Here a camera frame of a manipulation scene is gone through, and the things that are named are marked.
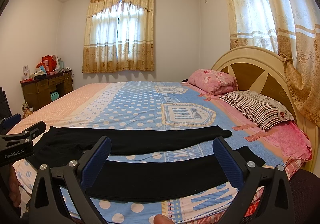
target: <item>curtain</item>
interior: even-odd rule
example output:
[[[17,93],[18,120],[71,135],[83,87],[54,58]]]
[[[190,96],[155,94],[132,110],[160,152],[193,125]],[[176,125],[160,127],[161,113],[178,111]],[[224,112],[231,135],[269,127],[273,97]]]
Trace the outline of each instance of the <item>curtain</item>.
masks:
[[[320,10],[314,0],[227,0],[230,48],[279,54],[298,111],[320,127]]]
[[[91,0],[83,73],[153,71],[154,0]]]

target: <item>metal screw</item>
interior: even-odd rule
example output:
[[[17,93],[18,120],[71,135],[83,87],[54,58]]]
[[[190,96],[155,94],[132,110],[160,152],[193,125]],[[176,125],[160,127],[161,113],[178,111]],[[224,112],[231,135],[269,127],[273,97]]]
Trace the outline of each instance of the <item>metal screw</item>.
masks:
[[[77,163],[78,163],[78,162],[77,162],[76,160],[72,160],[72,161],[69,162],[69,166],[70,166],[70,167],[74,167],[74,166],[77,165]]]
[[[42,164],[41,166],[40,166],[40,170],[45,170],[47,168],[47,165],[46,164]]]
[[[278,165],[277,168],[279,171],[284,171],[284,167],[282,165]]]
[[[252,161],[247,162],[247,165],[248,165],[250,168],[256,167],[255,162],[252,162]]]

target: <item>headboard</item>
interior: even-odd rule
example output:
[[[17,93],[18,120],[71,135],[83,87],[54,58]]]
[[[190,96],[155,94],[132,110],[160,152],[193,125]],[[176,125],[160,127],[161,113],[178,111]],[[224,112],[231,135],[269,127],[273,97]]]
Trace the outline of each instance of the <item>headboard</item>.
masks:
[[[304,169],[314,171],[318,154],[319,129],[298,112],[284,78],[284,68],[277,54],[259,47],[234,48],[218,59],[213,70],[234,75],[239,90],[252,90],[281,102],[294,116],[312,144],[312,160]]]

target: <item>folded pink blanket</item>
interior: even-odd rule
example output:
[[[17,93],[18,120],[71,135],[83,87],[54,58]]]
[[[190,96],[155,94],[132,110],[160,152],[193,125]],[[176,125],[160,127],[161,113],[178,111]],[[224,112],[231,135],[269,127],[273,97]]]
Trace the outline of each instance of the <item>folded pink blanket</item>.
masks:
[[[197,86],[211,95],[219,95],[237,90],[237,80],[234,76],[214,70],[196,70],[189,77],[188,83]]]

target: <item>pillow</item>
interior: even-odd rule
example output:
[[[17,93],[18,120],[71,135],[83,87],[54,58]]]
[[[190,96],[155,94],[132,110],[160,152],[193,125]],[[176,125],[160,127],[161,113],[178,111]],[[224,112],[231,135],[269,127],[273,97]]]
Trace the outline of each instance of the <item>pillow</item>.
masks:
[[[254,91],[234,91],[219,98],[263,131],[283,121],[294,121],[292,114],[280,102]]]
[[[237,90],[237,81],[234,76],[214,70],[196,70],[189,77],[188,83],[197,86],[211,95],[219,95]]]

